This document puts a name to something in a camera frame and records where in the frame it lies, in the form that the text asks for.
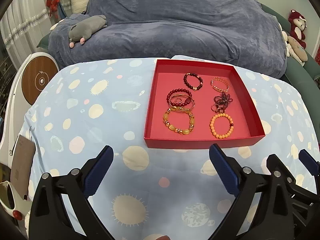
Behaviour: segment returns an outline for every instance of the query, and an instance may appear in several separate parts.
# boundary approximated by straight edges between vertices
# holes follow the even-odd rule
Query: red tray
[[[192,110],[195,126],[191,133],[183,135],[169,130],[163,123],[163,115],[169,108],[166,101],[168,93],[173,89],[188,89],[183,82],[186,73],[198,74],[203,79],[203,87],[198,91],[189,89],[196,103]],[[209,127],[211,118],[216,114],[211,110],[213,98],[221,95],[211,87],[213,77],[227,80],[230,85],[228,93],[233,98],[225,113],[232,117],[234,131],[226,139],[215,138]],[[195,77],[188,76],[188,82],[195,87],[199,85]],[[217,82],[217,86],[224,88],[221,82]],[[189,128],[189,117],[185,113],[171,112],[168,121],[180,129]],[[229,121],[224,117],[217,118],[214,123],[218,134],[227,133],[229,126]],[[213,143],[220,148],[241,147],[254,145],[264,136],[257,109],[233,66],[189,60],[157,60],[144,133],[149,148],[208,149]]]

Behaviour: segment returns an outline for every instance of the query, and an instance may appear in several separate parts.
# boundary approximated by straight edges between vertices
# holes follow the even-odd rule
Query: metal screw
[[[79,169],[73,169],[73,170],[71,171],[71,174],[72,174],[72,175],[78,175],[78,174],[79,174]]]
[[[42,179],[47,179],[47,178],[49,178],[49,173],[42,174]]]
[[[279,177],[281,176],[281,173],[280,173],[279,171],[275,171],[273,174],[274,174],[277,178],[279,178]]]
[[[251,169],[250,169],[249,167],[244,167],[242,170],[243,170],[243,172],[246,173],[246,174],[251,173]]]

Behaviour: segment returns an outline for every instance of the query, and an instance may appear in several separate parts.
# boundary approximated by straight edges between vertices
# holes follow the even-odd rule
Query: dark red beaded bracelet
[[[190,104],[191,103],[191,98],[192,98],[192,94],[189,90],[185,89],[185,88],[178,88],[178,89],[174,89],[174,90],[171,90],[169,92],[169,94],[167,95],[167,103],[169,104],[169,100],[170,100],[170,97],[174,94],[174,93],[178,93],[178,92],[182,92],[182,93],[186,93],[188,94],[188,96],[190,98],[187,98],[184,103],[170,103],[172,106],[186,106],[187,104]]]
[[[187,77],[188,77],[188,76],[194,76],[194,77],[196,77],[196,78],[200,81],[200,85],[197,86],[197,87],[191,86],[191,85],[188,83],[188,81],[187,81]],[[192,89],[192,90],[194,90],[194,91],[197,91],[197,90],[199,90],[200,88],[202,88],[202,84],[203,84],[202,78],[199,77],[197,74],[187,73],[187,74],[184,75],[183,81],[184,81],[184,83],[186,84],[186,86],[187,86],[188,88],[190,88],[190,89]]]

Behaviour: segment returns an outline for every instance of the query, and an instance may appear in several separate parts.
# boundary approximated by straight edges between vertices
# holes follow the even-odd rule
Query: gold bracelet
[[[214,126],[213,126],[214,121],[215,121],[217,118],[221,117],[221,116],[228,118],[228,119],[229,119],[229,122],[230,122],[230,129],[229,129],[229,131],[228,131],[226,134],[223,134],[223,135],[217,134],[217,132],[214,130]],[[215,136],[216,138],[219,138],[219,139],[228,138],[228,136],[230,136],[230,134],[233,132],[233,120],[232,120],[232,118],[231,118],[230,115],[227,115],[227,114],[225,114],[225,113],[223,113],[223,114],[216,114],[216,115],[213,116],[212,119],[211,119],[210,128],[211,128],[211,132],[212,132],[213,136]]]
[[[185,106],[179,106],[179,105],[182,103],[182,99],[181,99],[180,97],[186,98],[185,102],[187,102],[188,104],[191,103],[191,101],[192,101],[192,103],[193,103],[192,107],[191,107],[191,108],[185,108]],[[176,101],[177,99],[180,99],[181,101],[178,102],[178,103],[175,102],[176,104],[173,105],[173,103],[171,102],[171,99],[172,99],[172,98],[176,98],[175,101]],[[168,104],[169,104],[170,108],[171,108],[173,111],[175,111],[175,110],[178,110],[178,111],[187,111],[187,110],[189,110],[189,111],[191,111],[191,110],[195,107],[195,105],[196,105],[196,103],[195,103],[195,101],[193,100],[193,98],[192,98],[191,96],[188,96],[188,95],[185,95],[185,94],[179,94],[179,95],[170,96],[168,102],[169,102]]]
[[[220,82],[222,82],[223,84],[225,84],[226,85],[226,87],[227,87],[227,89],[221,89],[221,88],[218,88],[218,87],[216,87],[214,84],[213,84],[213,82],[214,81],[220,81]],[[228,82],[226,81],[226,80],[224,80],[223,78],[220,78],[220,77],[215,77],[215,78],[213,78],[212,80],[211,80],[211,86],[212,86],[212,88],[214,89],[214,90],[216,90],[216,91],[218,91],[218,92],[220,92],[220,93],[222,93],[222,92],[228,92],[228,90],[229,90],[229,84],[228,84]]]
[[[195,117],[190,112],[190,110],[187,109],[187,110],[184,111],[186,114],[189,115],[189,118],[190,118],[189,129],[184,129],[184,130],[183,129],[179,129],[179,128],[175,128],[173,124],[170,124],[168,122],[168,117],[169,117],[169,114],[170,114],[171,111],[176,111],[176,110],[169,108],[163,115],[163,122],[164,122],[166,127],[168,127],[171,131],[177,132],[179,134],[185,134],[185,135],[187,135],[187,134],[189,134],[190,132],[193,131],[193,128],[195,126]]]

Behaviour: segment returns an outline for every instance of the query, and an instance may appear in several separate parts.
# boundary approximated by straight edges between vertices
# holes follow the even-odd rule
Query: red teddy bear
[[[307,20],[300,13],[291,10],[289,15],[289,22],[291,23],[290,36],[295,38],[297,42],[305,49],[306,43],[302,40],[306,38],[303,30],[307,27]]]

